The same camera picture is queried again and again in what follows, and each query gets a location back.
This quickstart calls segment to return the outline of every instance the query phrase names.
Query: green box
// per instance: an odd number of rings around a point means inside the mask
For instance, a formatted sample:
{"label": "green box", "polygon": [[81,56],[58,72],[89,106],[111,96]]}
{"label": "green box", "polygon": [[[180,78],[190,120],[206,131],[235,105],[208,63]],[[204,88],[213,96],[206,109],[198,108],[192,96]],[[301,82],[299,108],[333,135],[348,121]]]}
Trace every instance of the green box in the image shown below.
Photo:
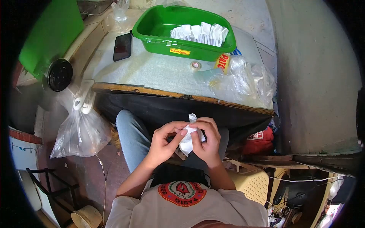
{"label": "green box", "polygon": [[[219,24],[228,29],[222,47],[170,38],[170,31],[175,27],[183,24],[200,25],[202,22]],[[230,53],[236,48],[232,27],[226,19],[215,13],[192,7],[153,6],[138,19],[132,33],[142,40],[148,52],[203,61],[216,61],[223,53]]]}

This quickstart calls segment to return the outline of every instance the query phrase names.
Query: phone screen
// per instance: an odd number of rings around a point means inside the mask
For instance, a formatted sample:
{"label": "phone screen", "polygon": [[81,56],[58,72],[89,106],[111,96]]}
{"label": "phone screen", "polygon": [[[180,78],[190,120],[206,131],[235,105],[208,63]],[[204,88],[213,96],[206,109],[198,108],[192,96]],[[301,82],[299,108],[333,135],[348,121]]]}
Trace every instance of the phone screen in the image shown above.
{"label": "phone screen", "polygon": [[115,38],[113,61],[119,61],[131,56],[132,34],[124,34]]}

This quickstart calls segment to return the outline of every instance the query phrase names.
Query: red bag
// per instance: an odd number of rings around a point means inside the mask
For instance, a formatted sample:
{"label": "red bag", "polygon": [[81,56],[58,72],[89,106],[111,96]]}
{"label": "red bag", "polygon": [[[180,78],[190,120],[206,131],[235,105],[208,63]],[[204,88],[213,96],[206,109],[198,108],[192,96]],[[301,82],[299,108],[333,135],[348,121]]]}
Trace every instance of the red bag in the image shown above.
{"label": "red bag", "polygon": [[267,127],[264,131],[249,135],[242,148],[242,154],[269,155],[274,150],[272,140],[274,140],[274,135],[270,127]]}

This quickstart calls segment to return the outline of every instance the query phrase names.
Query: white paper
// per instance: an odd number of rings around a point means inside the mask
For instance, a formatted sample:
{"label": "white paper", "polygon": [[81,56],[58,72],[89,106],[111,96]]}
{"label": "white paper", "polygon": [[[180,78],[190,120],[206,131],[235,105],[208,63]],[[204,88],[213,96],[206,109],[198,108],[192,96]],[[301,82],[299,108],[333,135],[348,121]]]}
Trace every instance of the white paper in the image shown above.
{"label": "white paper", "polygon": [[204,43],[220,47],[226,40],[228,29],[219,24],[208,24],[202,22],[201,25],[183,24],[170,32],[171,38]]}
{"label": "white paper", "polygon": [[184,40],[192,41],[191,40],[191,25],[183,24],[181,27],[182,27],[182,33],[184,35]]}
{"label": "white paper", "polygon": [[220,26],[219,24],[214,24],[214,27],[211,30],[213,30],[213,32],[212,32],[212,43],[211,44],[214,45],[214,46],[218,46],[220,34],[223,30],[223,27]]}
{"label": "white paper", "polygon": [[211,24],[205,22],[201,23],[199,30],[199,39],[198,39],[199,43],[205,43],[207,45],[210,45],[209,41],[210,27],[212,27]]}
{"label": "white paper", "polygon": [[191,26],[191,33],[194,36],[195,42],[198,42],[199,30],[200,30],[200,25]]}
{"label": "white paper", "polygon": [[[196,121],[196,115],[194,113],[189,114],[189,122],[195,123],[195,121]],[[190,133],[192,133],[193,131],[197,131],[201,142],[205,141],[205,137],[203,135],[203,132],[199,128],[191,128],[189,127],[189,125],[187,125],[186,127],[184,127],[184,129],[187,129],[188,132],[184,136],[182,141],[179,143],[179,148],[183,154],[189,156],[190,152],[193,151],[193,141],[191,139]]]}
{"label": "white paper", "polygon": [[222,30],[222,32],[220,33],[220,36],[219,36],[218,47],[220,47],[222,45],[222,43],[224,43],[224,41],[226,40],[227,34],[228,34],[228,29],[224,27],[224,29]]}

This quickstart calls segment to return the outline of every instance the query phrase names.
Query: red circular emblem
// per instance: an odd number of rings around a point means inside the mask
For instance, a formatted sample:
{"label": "red circular emblem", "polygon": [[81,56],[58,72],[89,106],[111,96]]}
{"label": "red circular emblem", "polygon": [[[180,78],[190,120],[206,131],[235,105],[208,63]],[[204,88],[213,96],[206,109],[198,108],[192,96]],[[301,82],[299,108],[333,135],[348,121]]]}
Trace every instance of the red circular emblem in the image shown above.
{"label": "red circular emblem", "polygon": [[174,181],[161,184],[158,193],[167,201],[178,206],[192,206],[199,203],[207,193],[199,183]]}

